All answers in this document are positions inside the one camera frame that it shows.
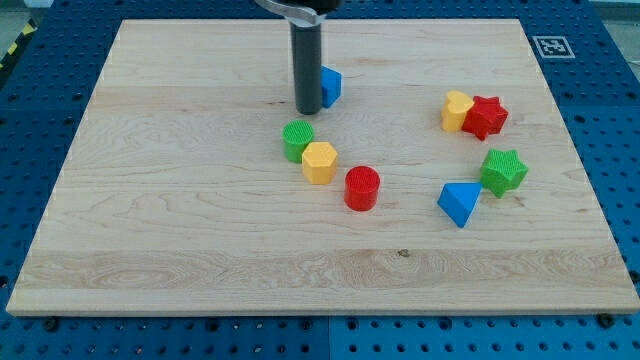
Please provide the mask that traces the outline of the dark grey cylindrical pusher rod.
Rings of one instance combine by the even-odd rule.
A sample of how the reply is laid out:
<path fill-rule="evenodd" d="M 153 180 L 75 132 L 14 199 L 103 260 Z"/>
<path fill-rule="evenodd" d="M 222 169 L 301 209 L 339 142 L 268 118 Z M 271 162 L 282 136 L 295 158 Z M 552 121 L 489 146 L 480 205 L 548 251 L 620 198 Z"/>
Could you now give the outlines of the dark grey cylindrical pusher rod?
<path fill-rule="evenodd" d="M 322 107 L 321 26 L 290 24 L 296 109 L 313 115 Z"/>

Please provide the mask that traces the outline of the black tool mount with clamp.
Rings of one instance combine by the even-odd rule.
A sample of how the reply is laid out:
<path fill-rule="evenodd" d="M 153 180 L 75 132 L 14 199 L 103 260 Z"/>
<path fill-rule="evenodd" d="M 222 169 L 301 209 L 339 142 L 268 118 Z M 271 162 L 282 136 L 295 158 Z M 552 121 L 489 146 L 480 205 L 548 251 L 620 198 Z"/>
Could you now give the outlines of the black tool mount with clamp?
<path fill-rule="evenodd" d="M 343 0 L 255 0 L 255 3 L 296 26 L 317 26 L 336 11 Z"/>

